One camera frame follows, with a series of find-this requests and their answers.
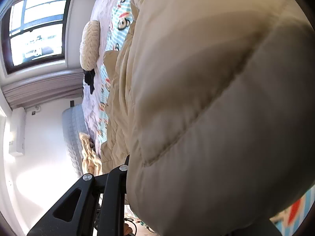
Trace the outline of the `grey left curtain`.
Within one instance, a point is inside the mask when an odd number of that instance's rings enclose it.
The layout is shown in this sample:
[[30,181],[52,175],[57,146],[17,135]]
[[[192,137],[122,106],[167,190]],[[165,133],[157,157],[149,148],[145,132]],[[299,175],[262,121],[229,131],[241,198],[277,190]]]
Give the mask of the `grey left curtain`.
[[83,94],[82,69],[64,70],[24,79],[2,87],[11,109],[30,108],[60,98]]

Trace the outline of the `dark framed window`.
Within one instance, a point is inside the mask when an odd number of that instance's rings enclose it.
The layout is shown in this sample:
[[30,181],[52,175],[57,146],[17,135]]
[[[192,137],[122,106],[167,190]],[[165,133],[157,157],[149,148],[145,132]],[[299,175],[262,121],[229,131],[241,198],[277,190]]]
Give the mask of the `dark framed window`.
[[8,75],[65,59],[71,0],[22,0],[1,22],[1,48]]

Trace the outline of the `black folded cloth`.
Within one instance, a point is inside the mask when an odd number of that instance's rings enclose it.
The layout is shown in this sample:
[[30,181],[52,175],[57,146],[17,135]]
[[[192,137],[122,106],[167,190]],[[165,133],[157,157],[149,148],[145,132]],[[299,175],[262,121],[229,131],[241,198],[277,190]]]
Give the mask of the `black folded cloth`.
[[94,77],[95,77],[95,70],[92,69],[90,71],[83,71],[84,73],[84,82],[89,86],[90,88],[90,94],[92,95],[95,87],[94,87]]

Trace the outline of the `round cream cushion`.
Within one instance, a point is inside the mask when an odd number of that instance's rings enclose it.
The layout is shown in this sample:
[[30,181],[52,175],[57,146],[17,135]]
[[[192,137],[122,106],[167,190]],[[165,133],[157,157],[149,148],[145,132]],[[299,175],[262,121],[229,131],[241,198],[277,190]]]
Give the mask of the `round cream cushion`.
[[91,20],[82,31],[80,43],[80,65],[85,71],[92,71],[97,66],[100,46],[100,23]]

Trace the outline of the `grey quilted headboard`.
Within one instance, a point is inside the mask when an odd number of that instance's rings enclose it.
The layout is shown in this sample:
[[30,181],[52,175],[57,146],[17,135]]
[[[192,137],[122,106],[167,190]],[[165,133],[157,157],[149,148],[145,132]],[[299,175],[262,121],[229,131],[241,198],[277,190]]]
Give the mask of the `grey quilted headboard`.
[[79,133],[86,133],[86,126],[81,104],[75,105],[63,111],[62,131],[73,168],[75,169],[78,177],[81,177],[83,176],[83,158]]

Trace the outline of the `cream striped garment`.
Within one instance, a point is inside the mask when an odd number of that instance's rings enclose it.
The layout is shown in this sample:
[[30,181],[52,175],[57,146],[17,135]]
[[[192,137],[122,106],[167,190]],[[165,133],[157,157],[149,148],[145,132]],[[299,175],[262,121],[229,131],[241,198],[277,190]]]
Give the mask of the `cream striped garment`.
[[88,134],[79,132],[80,143],[82,146],[82,170],[84,174],[92,174],[93,176],[102,175],[102,163],[100,158],[97,156],[93,147],[94,144],[91,142],[91,138]]

